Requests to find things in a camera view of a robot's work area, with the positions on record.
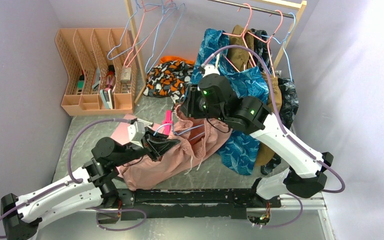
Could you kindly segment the dark grey patterned shorts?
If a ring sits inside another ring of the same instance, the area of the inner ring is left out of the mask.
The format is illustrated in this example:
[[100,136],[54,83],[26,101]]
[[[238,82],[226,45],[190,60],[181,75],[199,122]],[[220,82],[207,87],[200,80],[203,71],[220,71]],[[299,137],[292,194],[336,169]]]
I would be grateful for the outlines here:
[[[267,43],[254,39],[254,51],[260,55],[267,68],[270,69],[272,65],[270,63]],[[286,128],[290,129],[299,108],[299,98],[294,80],[291,78],[273,78],[272,86],[281,122]],[[255,166],[259,167],[261,174],[266,176],[280,165],[281,160],[278,154],[261,143],[256,156]]]

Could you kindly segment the pink hanger with blue shorts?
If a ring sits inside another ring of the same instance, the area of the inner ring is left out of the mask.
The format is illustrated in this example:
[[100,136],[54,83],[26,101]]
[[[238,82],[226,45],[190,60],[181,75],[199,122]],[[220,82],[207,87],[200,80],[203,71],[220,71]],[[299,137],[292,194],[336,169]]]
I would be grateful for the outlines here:
[[256,66],[256,63],[254,61],[252,54],[248,51],[248,49],[252,50],[254,45],[253,43],[251,43],[250,44],[251,47],[249,47],[247,42],[247,37],[246,37],[246,34],[248,32],[248,26],[252,18],[252,9],[248,3],[244,3],[244,5],[248,7],[250,11],[245,27],[236,25],[233,28],[232,33],[223,33],[224,35],[229,37],[230,45],[238,45],[238,46],[245,47],[245,49],[230,48],[227,51],[227,55],[224,56],[227,62],[238,73],[246,70],[248,67],[253,68]]

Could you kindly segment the blue shark print shorts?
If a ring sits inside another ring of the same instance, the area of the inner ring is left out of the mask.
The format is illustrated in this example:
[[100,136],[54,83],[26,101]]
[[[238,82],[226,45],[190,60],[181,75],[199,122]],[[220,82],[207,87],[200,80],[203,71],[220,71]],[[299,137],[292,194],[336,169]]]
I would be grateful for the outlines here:
[[[223,30],[208,28],[204,32],[198,55],[193,67],[191,84],[197,84],[202,79],[199,67],[218,49],[232,45],[233,48],[222,51],[218,70],[225,76],[232,89],[239,97],[254,96],[267,103],[269,98],[269,84],[262,64],[257,57],[250,57],[250,53],[240,46],[253,50],[269,66],[267,44],[265,39],[256,36],[266,35],[265,30],[248,30],[244,37],[240,37],[243,27],[236,25],[229,35]],[[228,140],[217,150],[223,165],[240,175],[251,175],[257,160],[260,141],[240,131],[233,130]]]

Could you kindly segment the pink flat board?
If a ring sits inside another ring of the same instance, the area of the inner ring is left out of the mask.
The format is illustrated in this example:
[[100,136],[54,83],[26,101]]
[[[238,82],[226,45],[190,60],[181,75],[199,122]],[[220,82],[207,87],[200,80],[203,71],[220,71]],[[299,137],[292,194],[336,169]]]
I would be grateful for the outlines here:
[[130,123],[120,122],[110,137],[121,145],[128,143],[130,141],[128,131],[130,125]]

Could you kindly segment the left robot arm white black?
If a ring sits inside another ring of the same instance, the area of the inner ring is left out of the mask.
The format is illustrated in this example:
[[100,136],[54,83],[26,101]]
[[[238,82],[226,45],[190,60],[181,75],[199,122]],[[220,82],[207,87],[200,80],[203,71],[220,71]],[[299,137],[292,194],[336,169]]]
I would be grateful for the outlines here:
[[126,144],[101,138],[91,150],[93,158],[72,175],[26,195],[9,193],[1,198],[3,238],[30,240],[40,228],[67,215],[88,208],[121,206],[113,183],[118,167],[145,156],[156,161],[179,143],[160,133]]

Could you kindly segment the wooden clothes rack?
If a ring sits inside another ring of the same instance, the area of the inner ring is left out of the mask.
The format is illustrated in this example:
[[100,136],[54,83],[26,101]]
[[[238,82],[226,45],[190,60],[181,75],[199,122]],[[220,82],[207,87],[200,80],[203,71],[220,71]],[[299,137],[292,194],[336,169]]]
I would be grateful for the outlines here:
[[[184,14],[188,9],[191,9],[191,10],[197,11],[197,13],[199,13],[199,14],[202,14],[204,17],[208,17],[208,16],[210,16],[210,17],[213,17],[213,16],[227,17],[228,16],[228,14],[225,12],[220,13],[220,14],[216,14],[214,11],[212,11],[210,13],[204,13],[206,10],[210,10],[210,5],[215,5],[215,4],[235,7],[235,8],[237,8],[238,11],[240,11],[241,9],[249,9],[248,7],[246,7],[244,5],[245,2],[244,3],[236,3],[236,2],[233,2],[231,0],[205,0],[205,1],[204,0],[202,0],[202,1],[192,0],[190,3],[187,3],[186,0],[183,0],[181,3],[185,3],[185,6],[186,6]],[[290,25],[290,27],[288,29],[288,33],[284,39],[284,42],[281,43],[281,47],[283,49],[286,48],[290,42],[290,39],[291,39],[294,31],[295,31],[295,27],[299,24],[301,17],[305,11],[305,8],[307,7],[307,1],[302,0],[300,3],[295,3],[295,2],[286,1],[286,0],[261,0],[260,3],[295,11],[295,12],[291,12],[291,13],[284,13],[281,11],[283,13],[283,21],[282,22],[285,21],[284,20],[285,18],[293,19],[293,23]],[[254,7],[254,6],[251,6],[251,9],[252,9],[252,14],[253,14],[253,12],[258,12],[258,13],[265,13],[268,15],[275,15],[275,16],[281,17],[280,14],[276,13],[274,10],[265,9],[265,8],[261,8],[261,7]],[[185,30],[185,29],[186,29],[186,27],[178,26],[176,30]],[[146,76],[147,76],[145,69],[143,69],[140,66],[139,62],[138,62],[138,65],[139,65],[139,69],[141,71],[141,76],[143,78],[143,85],[144,86],[139,89],[138,96],[134,100],[135,103],[137,103],[139,101],[139,99],[143,96],[143,91],[145,89]]]

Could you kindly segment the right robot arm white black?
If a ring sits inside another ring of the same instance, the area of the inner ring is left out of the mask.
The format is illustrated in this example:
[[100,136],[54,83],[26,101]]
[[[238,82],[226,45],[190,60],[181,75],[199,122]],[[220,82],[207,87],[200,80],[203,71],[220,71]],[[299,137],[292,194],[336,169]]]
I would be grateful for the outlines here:
[[230,130],[253,137],[289,164],[281,173],[257,181],[249,197],[255,207],[278,195],[310,198],[324,190],[324,172],[333,155],[311,149],[257,97],[238,97],[226,77],[211,73],[190,84],[180,109],[188,118],[216,119]]

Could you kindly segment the pink shorts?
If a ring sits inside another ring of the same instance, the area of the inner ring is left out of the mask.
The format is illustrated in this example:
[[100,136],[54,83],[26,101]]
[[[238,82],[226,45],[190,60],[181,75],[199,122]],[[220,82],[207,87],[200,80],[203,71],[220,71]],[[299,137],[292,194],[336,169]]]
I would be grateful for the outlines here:
[[[123,179],[131,191],[152,189],[175,175],[199,167],[206,159],[216,153],[231,136],[232,131],[218,119],[206,120],[205,118],[186,117],[181,112],[179,105],[174,109],[174,114],[177,117],[177,122],[174,124],[176,132],[201,124],[204,126],[182,136],[170,133],[169,138],[178,139],[180,143],[165,153],[160,161],[152,161],[148,156],[145,156],[133,166],[118,167],[118,176]],[[189,138],[203,131],[205,131],[204,136],[189,141]]]

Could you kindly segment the light blue wire hanger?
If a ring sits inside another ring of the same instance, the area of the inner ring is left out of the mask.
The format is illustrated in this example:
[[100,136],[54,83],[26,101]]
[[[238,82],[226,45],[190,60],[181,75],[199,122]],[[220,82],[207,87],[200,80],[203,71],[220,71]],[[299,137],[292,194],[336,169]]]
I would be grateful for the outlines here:
[[[150,130],[154,131],[153,135],[155,136],[156,134],[160,133],[160,129],[161,128],[165,128],[166,126],[172,128],[172,130],[170,132],[172,132],[175,136],[182,136],[182,135],[184,135],[184,134],[186,134],[188,132],[191,132],[192,130],[195,130],[195,129],[198,129],[200,127],[203,127],[204,124],[193,126],[193,127],[187,128],[186,130],[177,132],[177,131],[174,130],[174,126],[175,125],[173,123],[169,122],[169,123],[163,123],[163,124],[159,125],[157,128],[151,127]],[[192,141],[192,140],[198,139],[199,137],[203,137],[204,135],[205,135],[205,131],[196,134],[195,136],[189,138],[188,140]]]

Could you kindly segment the orange camouflage shorts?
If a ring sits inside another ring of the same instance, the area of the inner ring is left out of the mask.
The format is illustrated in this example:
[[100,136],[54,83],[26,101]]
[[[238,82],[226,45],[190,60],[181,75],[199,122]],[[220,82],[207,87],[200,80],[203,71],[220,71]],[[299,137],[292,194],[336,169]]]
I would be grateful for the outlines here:
[[183,100],[186,86],[191,81],[195,62],[178,56],[163,56],[146,77],[143,95],[170,98],[174,104]]

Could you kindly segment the pink hanger with brown shorts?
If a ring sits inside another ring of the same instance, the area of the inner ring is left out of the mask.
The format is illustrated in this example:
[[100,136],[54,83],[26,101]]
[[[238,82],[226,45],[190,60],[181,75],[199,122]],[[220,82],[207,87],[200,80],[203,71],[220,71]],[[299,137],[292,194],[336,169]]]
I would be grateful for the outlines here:
[[261,56],[261,58],[264,61],[264,64],[269,69],[269,73],[271,75],[275,75],[275,67],[273,63],[272,57],[274,54],[272,53],[270,49],[270,43],[272,40],[277,42],[278,44],[281,44],[274,35],[279,30],[283,23],[283,13],[280,10],[275,10],[276,13],[280,14],[280,23],[276,30],[272,33],[272,35],[268,35],[265,30],[255,30],[254,28],[251,28],[250,30],[247,30],[245,33],[245,36],[250,36],[254,38],[254,51]]

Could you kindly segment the pink hanger on left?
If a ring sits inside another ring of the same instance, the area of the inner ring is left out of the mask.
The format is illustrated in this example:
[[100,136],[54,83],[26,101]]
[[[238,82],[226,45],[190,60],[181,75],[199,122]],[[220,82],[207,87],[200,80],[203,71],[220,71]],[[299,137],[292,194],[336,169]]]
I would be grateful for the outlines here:
[[[123,52],[127,53],[123,66],[129,68],[137,60],[146,70],[155,55],[159,30],[177,10],[177,4],[173,0],[126,0],[124,4],[128,16],[126,27],[131,31],[133,42]],[[153,44],[151,54],[147,60],[143,60],[141,50],[148,42]]]

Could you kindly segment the peach plastic file organizer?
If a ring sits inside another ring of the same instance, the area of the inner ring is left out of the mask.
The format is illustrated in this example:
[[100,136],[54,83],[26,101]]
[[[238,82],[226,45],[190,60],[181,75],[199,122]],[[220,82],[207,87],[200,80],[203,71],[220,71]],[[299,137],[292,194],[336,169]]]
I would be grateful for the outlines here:
[[132,46],[124,28],[61,28],[55,44],[68,75],[61,107],[69,116],[132,114],[135,108],[136,61],[124,67]]

